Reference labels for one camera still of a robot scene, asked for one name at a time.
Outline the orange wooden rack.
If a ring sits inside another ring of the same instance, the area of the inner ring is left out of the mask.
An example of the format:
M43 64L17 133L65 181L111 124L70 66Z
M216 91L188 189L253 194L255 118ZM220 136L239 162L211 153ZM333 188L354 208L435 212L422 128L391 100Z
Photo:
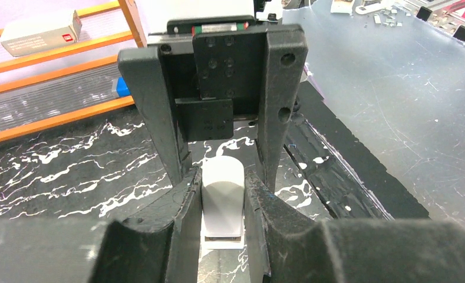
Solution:
M37 65L51 60L64 58L66 56L79 54L86 51L91 51L97 48L106 47L119 42L134 40L138 47L142 47L146 43L143 38L144 31L141 24L140 14L138 12L135 1L111 1L108 3L91 6L79 10L78 15L81 18L87 18L93 15L100 15L109 11L121 10L124 19L129 27L128 31L119 32L94 40L88 40L76 43L69 47L57 48L51 51L44 51L36 55L25 56L22 59L14 59L10 61L0 62L0 73L16 70L19 68ZM117 56L112 55L105 58L85 62L82 64L73 65L44 74L35 75L21 80L10 81L0 85L0 94L6 91L17 90L23 87L29 87L40 83L45 83L54 79L66 77L68 75L78 74L85 71L94 70L106 65L114 64L117 61ZM50 117L41 121L36 121L27 125L14 127L0 131L0 142L14 139L19 136L24 136L37 131L49 129L55 126L60 126L66 123L84 119L87 117L103 114L108 111L120 109L133 105L134 101L131 97L117 98L111 102L100 103L96 106L86 107L70 113L61 114L59 116Z

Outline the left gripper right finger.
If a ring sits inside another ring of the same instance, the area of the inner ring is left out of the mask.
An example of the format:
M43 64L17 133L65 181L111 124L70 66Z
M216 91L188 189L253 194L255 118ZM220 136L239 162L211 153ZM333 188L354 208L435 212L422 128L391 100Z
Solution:
M251 282L465 282L465 230L421 219L314 221L245 175Z

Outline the blue item on rack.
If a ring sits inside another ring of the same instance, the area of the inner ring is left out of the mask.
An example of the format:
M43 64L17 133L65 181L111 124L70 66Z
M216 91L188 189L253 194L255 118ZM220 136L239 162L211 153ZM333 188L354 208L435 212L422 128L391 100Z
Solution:
M111 84L111 94L115 98L131 96L131 92L127 87L123 77L115 78Z

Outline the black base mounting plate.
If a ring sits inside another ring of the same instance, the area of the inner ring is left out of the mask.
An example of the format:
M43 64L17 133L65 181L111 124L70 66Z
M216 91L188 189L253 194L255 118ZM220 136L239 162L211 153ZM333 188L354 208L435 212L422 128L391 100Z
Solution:
M334 218L428 219L428 210L301 83L285 150Z

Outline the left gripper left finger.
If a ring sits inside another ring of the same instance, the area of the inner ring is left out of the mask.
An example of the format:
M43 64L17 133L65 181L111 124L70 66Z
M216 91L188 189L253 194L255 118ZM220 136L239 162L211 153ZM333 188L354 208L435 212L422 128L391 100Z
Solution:
M0 282L196 282L202 170L124 220L0 219Z

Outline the small white stapler remover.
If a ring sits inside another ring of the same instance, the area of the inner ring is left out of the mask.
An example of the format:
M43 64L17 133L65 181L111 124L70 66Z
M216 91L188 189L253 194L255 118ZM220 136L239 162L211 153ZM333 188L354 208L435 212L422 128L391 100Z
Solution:
M244 247L245 168L231 156L216 156L202 166L201 247Z

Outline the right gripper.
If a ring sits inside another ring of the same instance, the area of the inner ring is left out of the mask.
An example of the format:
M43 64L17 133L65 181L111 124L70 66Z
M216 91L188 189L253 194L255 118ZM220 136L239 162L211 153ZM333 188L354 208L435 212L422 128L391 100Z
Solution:
M303 73L302 27L198 22L123 49L117 65L173 186L189 171L187 142L228 139L233 122L257 122L257 173L276 174Z

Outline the white box on rack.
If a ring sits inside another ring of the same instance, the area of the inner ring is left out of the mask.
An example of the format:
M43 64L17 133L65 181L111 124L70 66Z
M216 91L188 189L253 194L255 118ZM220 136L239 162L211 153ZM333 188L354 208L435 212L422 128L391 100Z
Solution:
M44 12L6 24L0 44L13 57L23 57L78 42L82 26L74 9Z

